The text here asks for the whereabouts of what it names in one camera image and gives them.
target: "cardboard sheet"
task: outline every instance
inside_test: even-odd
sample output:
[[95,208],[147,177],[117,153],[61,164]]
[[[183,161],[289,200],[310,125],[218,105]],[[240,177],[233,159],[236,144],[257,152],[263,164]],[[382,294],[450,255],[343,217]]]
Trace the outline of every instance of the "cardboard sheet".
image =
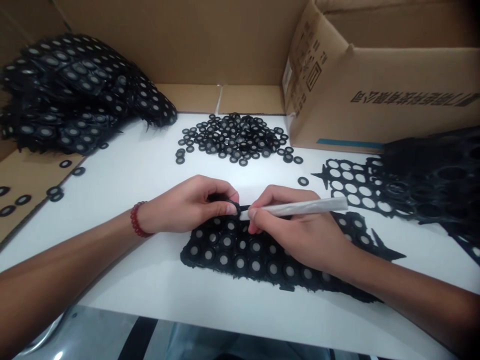
[[282,87],[279,85],[225,85],[218,112],[284,115],[284,109]]
[[180,113],[214,113],[221,92],[217,85],[156,84],[156,88]]

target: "bracelet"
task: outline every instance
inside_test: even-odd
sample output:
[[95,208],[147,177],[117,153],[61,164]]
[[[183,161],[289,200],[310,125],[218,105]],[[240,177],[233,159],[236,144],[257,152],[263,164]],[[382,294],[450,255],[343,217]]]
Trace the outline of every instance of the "bracelet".
[[154,235],[154,234],[143,231],[140,228],[139,219],[137,218],[137,213],[139,212],[140,206],[145,203],[146,201],[140,201],[136,203],[130,212],[130,219],[131,219],[131,225],[133,226],[133,230],[135,230],[135,234],[137,234],[141,238],[148,238]]

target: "left hand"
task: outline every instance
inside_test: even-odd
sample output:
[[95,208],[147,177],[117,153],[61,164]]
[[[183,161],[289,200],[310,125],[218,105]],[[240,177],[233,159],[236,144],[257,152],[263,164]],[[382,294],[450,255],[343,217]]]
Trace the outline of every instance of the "left hand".
[[211,194],[240,201],[239,193],[227,181],[195,175],[140,206],[138,223],[146,233],[186,233],[210,218],[237,213],[230,202],[208,202]]

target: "white surface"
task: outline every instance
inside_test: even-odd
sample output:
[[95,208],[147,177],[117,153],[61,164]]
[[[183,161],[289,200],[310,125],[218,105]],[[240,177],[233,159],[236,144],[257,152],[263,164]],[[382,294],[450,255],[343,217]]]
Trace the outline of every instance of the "white surface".
[[[175,163],[182,129],[206,115],[181,114],[173,126],[146,132],[142,121],[99,150],[62,186],[60,202],[48,202],[0,253],[0,271],[59,242],[150,200],[181,181],[202,174],[229,181],[240,204],[251,204],[268,184],[310,189],[330,197],[319,173],[327,159],[364,163],[367,155],[296,148],[303,164],[282,157],[249,160],[248,166],[206,155],[195,146],[185,163]],[[268,125],[285,127],[285,118],[264,116]],[[307,187],[297,183],[310,180]],[[417,225],[399,218],[351,208],[365,216],[385,245],[407,255],[397,264],[478,293],[478,267],[438,225]],[[182,264],[180,252],[189,234],[154,236],[123,259],[80,300],[81,305],[288,340],[390,359],[445,359],[451,355],[407,319],[381,303],[364,304],[331,292],[279,290],[266,282],[233,279]]]

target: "cardboard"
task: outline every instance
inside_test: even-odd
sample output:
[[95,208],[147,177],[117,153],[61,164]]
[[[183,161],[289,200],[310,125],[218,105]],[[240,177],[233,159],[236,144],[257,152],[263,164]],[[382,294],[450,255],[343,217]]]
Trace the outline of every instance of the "cardboard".
[[283,79],[293,146],[378,153],[391,141],[480,125],[480,50],[462,4],[388,2],[349,2],[353,10],[330,15],[306,7]]

